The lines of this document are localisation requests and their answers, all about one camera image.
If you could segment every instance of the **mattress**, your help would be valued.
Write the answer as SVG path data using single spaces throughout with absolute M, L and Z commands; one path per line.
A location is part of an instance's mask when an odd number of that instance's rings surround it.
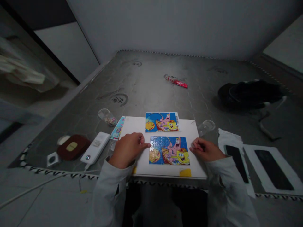
M 188 89 L 166 81 L 165 74 L 188 84 Z M 295 100 L 288 98 L 264 122 L 272 134 L 282 137 L 275 142 L 271 142 L 259 130 L 258 111 L 230 112 L 220 104 L 217 91 L 221 86 L 254 79 L 277 83 L 248 61 L 120 51 L 37 136 L 23 155 L 22 165 L 32 169 L 47 169 L 46 157 L 57 150 L 57 140 L 64 135 L 80 134 L 92 141 L 100 131 L 110 134 L 113 128 L 108 127 L 97 115 L 102 108 L 109 109 L 117 119 L 121 116 L 144 117 L 146 112 L 172 111 L 178 112 L 180 119 L 195 120 L 197 125 L 208 119 L 214 121 L 216 129 L 205 135 L 205 139 L 216 144 L 217 129 L 221 128 L 240 135 L 244 144 L 277 147 L 302 180 L 303 169 L 299 161 L 303 160 L 300 146 L 303 111 Z M 110 140 L 90 170 L 101 169 L 104 159 L 112 153 L 112 142 Z M 247 157 L 246 162 L 255 192 L 263 193 L 260 180 Z M 78 158 L 62 161 L 49 169 L 82 171 L 84 167 L 85 164 Z M 189 179 L 138 177 L 133 180 L 206 187 L 205 182 Z

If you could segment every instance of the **spongebob puzzle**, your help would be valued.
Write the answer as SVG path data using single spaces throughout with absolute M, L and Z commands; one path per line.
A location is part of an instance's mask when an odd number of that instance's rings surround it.
M 149 164 L 189 165 L 189 153 L 185 137 L 151 136 Z
M 164 131 L 180 131 L 177 112 L 145 114 L 145 132 Z

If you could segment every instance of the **white power bank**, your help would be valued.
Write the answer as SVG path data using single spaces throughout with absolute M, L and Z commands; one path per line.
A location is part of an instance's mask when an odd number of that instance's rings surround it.
M 94 164 L 110 139 L 110 134 L 99 132 L 94 141 L 81 157 L 81 162 Z

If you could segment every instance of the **brown container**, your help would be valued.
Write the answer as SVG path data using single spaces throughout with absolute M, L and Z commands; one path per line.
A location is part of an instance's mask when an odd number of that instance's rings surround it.
M 64 144 L 58 147 L 57 153 L 63 160 L 77 159 L 89 147 L 91 142 L 81 135 L 72 135 Z

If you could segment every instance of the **black phone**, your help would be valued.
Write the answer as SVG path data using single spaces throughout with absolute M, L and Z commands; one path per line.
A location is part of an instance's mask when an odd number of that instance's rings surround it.
M 233 160 L 244 183 L 249 183 L 239 148 L 230 145 L 225 145 L 225 151 L 228 155 L 233 157 Z
M 294 187 L 291 185 L 284 172 L 269 151 L 255 150 L 255 153 L 263 165 L 271 182 L 277 189 L 294 190 Z

